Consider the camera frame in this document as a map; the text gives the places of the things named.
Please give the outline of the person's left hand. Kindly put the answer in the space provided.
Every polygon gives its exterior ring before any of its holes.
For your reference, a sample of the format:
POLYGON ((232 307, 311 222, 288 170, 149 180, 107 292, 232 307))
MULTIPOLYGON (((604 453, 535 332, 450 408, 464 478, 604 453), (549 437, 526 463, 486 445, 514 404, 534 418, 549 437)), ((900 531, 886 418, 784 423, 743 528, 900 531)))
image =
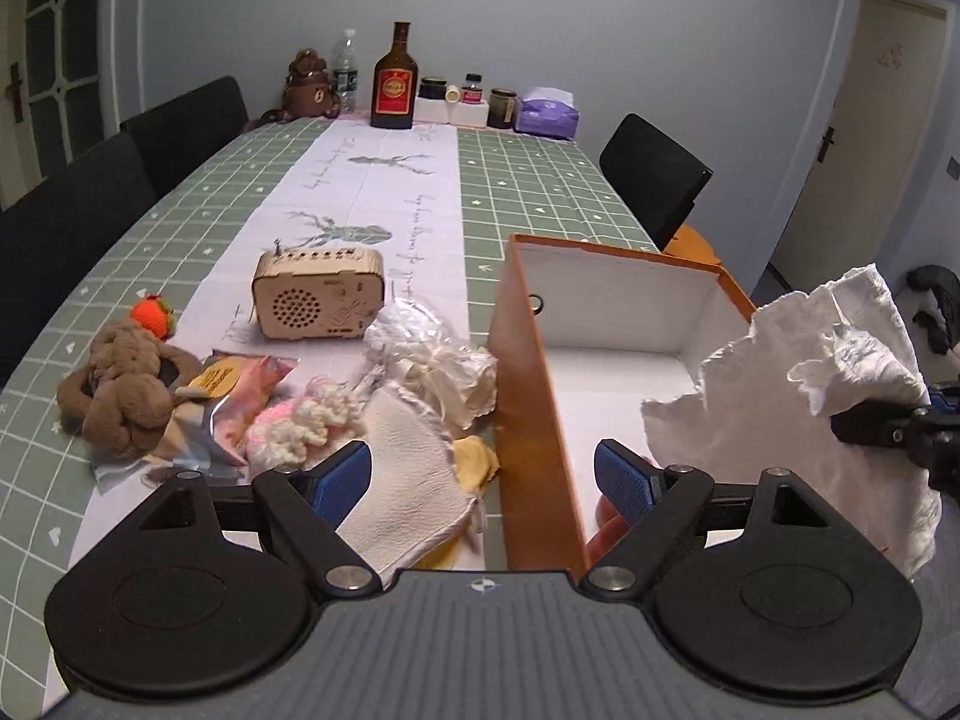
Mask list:
POLYGON ((594 566, 601 561, 602 557, 628 533, 628 530, 630 530, 630 525, 621 515, 615 514, 606 518, 597 533, 587 543, 589 564, 594 566))

